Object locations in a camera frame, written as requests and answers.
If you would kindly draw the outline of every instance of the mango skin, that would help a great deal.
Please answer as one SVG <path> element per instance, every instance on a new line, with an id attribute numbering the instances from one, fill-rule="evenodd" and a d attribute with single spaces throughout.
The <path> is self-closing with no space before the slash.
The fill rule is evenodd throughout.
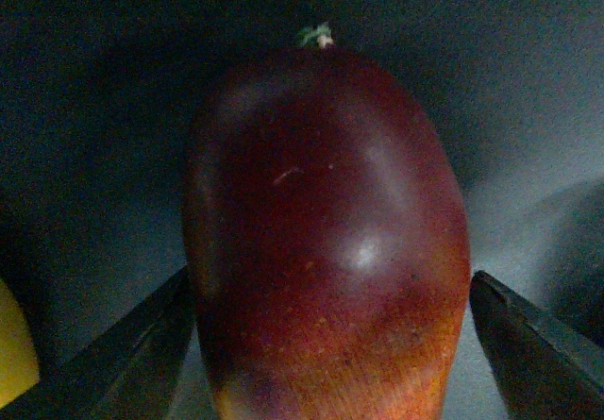
<path id="1" fill-rule="evenodd" d="M 40 380 L 38 357 L 21 307 L 0 278 L 0 409 Z"/>
<path id="2" fill-rule="evenodd" d="M 219 416 L 440 418 L 470 255 L 420 106 L 339 48 L 272 52 L 204 104 L 182 217 Z"/>

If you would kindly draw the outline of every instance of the dark background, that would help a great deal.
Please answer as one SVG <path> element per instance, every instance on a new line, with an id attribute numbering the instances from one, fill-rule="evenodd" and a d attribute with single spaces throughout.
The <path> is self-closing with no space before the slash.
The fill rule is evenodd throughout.
<path id="1" fill-rule="evenodd" d="M 209 82 L 324 21 L 428 111 L 465 195 L 474 269 L 604 341 L 604 0 L 0 4 L 0 201 L 12 214 L 0 274 L 43 374 L 185 264 L 182 144 Z M 207 406 L 195 347 L 174 418 Z M 445 405 L 460 418 L 506 418 L 469 315 Z"/>

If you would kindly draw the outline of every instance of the gray wall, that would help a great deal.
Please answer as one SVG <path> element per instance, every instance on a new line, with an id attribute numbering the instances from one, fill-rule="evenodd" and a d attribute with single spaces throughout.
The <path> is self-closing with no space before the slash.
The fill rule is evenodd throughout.
<path id="1" fill-rule="evenodd" d="M 323 21 L 428 110 L 465 194 L 474 269 L 602 339 L 604 0 L 3 0 L 0 9 L 0 188 L 28 242 L 21 273 L 3 277 L 28 284 L 19 296 L 37 315 L 45 370 L 184 264 L 183 136 L 214 73 Z M 175 418 L 203 410 L 198 365 L 193 350 Z M 445 419 L 460 418 L 506 418 L 469 315 L 445 406 Z"/>

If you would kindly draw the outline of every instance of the yellow fruit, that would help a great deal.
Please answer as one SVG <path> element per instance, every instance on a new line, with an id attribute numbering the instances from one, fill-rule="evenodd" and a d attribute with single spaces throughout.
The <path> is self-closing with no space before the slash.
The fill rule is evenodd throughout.
<path id="1" fill-rule="evenodd" d="M 39 379 L 38 358 L 27 322 L 0 279 L 0 409 Z"/>

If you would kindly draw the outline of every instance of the red mango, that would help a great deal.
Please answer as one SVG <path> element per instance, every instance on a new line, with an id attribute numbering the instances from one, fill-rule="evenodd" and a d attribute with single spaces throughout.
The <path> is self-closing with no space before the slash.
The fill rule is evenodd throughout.
<path id="1" fill-rule="evenodd" d="M 434 127 L 376 63 L 280 49 L 217 80 L 183 234 L 222 419 L 440 418 L 465 213 Z"/>

